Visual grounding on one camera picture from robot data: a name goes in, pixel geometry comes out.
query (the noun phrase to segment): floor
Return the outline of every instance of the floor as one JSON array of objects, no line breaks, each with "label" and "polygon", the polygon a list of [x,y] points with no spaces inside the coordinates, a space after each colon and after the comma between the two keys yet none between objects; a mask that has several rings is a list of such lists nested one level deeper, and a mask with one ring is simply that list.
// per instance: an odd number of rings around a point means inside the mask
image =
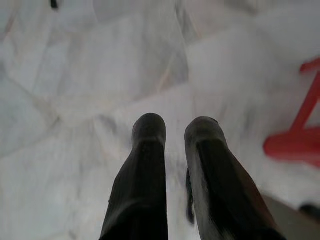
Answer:
[{"label": "floor", "polygon": [[148,112],[167,128],[171,240],[200,239],[185,218],[184,132],[198,116],[218,120],[264,194],[320,204],[318,169],[262,149],[312,83],[298,69],[320,54],[317,1],[65,0],[41,10],[23,54],[0,64],[0,240],[98,239],[133,124]]}]

